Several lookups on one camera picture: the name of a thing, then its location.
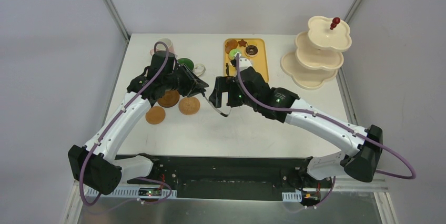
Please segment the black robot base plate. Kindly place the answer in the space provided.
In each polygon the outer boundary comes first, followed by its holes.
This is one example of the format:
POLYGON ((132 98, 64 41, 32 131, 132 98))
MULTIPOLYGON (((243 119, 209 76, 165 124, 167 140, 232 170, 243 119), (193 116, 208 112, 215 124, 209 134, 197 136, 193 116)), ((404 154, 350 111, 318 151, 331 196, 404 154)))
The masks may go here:
POLYGON ((151 156, 148 179, 184 199, 282 201, 293 192, 319 202, 333 178, 315 180, 301 170, 308 158, 151 156))

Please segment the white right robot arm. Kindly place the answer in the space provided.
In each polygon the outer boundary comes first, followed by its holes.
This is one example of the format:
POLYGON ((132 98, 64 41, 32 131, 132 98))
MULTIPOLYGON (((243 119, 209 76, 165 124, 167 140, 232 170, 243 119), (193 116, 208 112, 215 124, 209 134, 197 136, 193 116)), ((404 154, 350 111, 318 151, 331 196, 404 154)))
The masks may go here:
POLYGON ((209 96, 215 108, 221 107, 223 93, 227 106, 246 105, 262 116, 303 128, 332 143, 339 152, 324 157, 309 157, 299 171, 299 182, 312 187, 319 180, 348 175, 361 182, 371 182, 377 171, 383 143, 383 131, 376 125, 368 128, 349 124, 317 111, 297 94, 270 87, 252 67, 242 70, 241 78, 217 77, 209 96))

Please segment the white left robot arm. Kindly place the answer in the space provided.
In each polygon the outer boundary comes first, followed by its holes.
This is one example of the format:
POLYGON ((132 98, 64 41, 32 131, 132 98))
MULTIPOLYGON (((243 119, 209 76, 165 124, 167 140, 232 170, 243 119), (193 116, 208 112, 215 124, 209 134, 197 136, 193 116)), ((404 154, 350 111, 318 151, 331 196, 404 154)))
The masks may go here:
POLYGON ((121 182, 141 177, 147 184, 160 179, 160 170, 145 154, 116 160, 122 143, 134 126, 167 91, 183 97, 203 94, 209 85, 192 70, 178 64, 175 55, 156 52, 143 73, 132 79, 118 108, 103 127, 83 146, 73 145, 68 160, 73 176, 102 195, 121 182))

